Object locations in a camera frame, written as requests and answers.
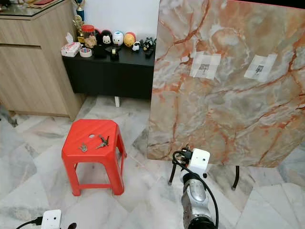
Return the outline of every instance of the black cabinet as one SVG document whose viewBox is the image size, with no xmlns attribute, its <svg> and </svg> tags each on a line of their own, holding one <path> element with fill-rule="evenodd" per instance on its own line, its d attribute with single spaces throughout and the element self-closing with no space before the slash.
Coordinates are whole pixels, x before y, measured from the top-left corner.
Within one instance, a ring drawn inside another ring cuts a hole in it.
<svg viewBox="0 0 305 229">
<path fill-rule="evenodd" d="M 69 80 L 75 93 L 102 94 L 150 99 L 153 86 L 154 55 L 145 58 L 122 46 L 119 59 L 95 59 L 63 56 Z"/>
</svg>

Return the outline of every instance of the tape roll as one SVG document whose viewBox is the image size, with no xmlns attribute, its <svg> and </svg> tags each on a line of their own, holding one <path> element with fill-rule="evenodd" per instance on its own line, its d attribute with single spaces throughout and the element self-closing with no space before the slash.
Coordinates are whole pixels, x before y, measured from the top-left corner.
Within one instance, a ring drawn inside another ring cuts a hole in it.
<svg viewBox="0 0 305 229">
<path fill-rule="evenodd" d="M 82 48 L 80 50 L 80 55 L 81 55 L 81 57 L 91 57 L 92 51 L 91 51 L 91 49 L 88 49 L 88 48 Z"/>
</svg>

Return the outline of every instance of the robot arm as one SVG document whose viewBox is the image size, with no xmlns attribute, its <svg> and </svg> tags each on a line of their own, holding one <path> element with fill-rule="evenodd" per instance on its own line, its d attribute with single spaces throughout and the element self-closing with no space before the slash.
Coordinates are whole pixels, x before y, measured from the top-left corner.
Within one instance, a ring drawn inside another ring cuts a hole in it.
<svg viewBox="0 0 305 229">
<path fill-rule="evenodd" d="M 178 162 L 176 155 L 182 156 Z M 185 229 L 216 229 L 218 228 L 218 209 L 214 196 L 205 182 L 205 170 L 208 165 L 210 153 L 200 149 L 189 150 L 188 146 L 173 154 L 173 170 L 169 185 L 172 183 L 174 168 L 179 165 L 183 168 L 180 180 L 183 182 L 183 224 Z M 216 210 L 216 226 L 214 225 L 208 208 L 208 197 L 205 190 L 211 194 Z"/>
</svg>

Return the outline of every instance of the black cable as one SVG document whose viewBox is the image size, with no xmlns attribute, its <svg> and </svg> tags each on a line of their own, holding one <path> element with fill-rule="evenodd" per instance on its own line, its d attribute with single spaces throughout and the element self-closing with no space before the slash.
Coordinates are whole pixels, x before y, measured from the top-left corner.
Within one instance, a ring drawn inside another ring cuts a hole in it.
<svg viewBox="0 0 305 229">
<path fill-rule="evenodd" d="M 197 173 L 194 173 L 193 171 L 189 170 L 187 167 L 185 167 L 184 165 L 182 165 L 177 159 L 176 159 L 176 155 L 177 154 L 180 154 L 181 155 L 181 152 L 180 151 L 176 151 L 173 153 L 173 160 L 175 161 L 175 163 L 177 165 L 179 165 L 181 168 L 185 169 L 186 171 L 188 171 L 189 173 L 193 174 L 195 177 L 197 177 L 198 180 L 200 180 L 202 183 L 203 183 L 203 186 L 208 190 L 208 192 L 210 193 L 211 195 L 211 198 L 213 200 L 213 203 L 214 203 L 214 206 L 215 206 L 215 214 L 216 214 L 216 222 L 215 222 L 215 228 L 218 229 L 218 221 L 219 221 L 219 215 L 218 215 L 218 206 L 217 206 L 217 203 L 216 203 L 216 199 L 212 193 L 212 191 L 210 190 L 210 188 L 208 187 L 208 185 L 205 183 L 204 180 L 201 179 L 201 177 L 197 174 Z"/>
<path fill-rule="evenodd" d="M 21 224 L 19 227 L 17 227 L 16 229 L 20 229 L 22 227 L 24 227 L 25 225 L 28 225 L 28 224 L 36 224 L 36 225 L 41 225 L 42 223 L 42 216 L 41 217 L 37 217 L 35 220 L 32 220 L 32 221 L 29 221 L 29 222 L 26 222 L 24 224 Z"/>
</svg>

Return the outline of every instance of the wooden cabinet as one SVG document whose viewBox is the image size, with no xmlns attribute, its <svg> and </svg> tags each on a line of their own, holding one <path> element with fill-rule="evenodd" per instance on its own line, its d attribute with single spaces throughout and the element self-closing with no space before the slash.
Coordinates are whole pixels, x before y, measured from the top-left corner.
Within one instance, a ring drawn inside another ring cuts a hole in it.
<svg viewBox="0 0 305 229">
<path fill-rule="evenodd" d="M 8 110 L 76 117 L 83 96 L 73 93 L 60 52 L 72 19 L 69 0 L 22 20 L 0 15 L 0 101 Z"/>
</svg>

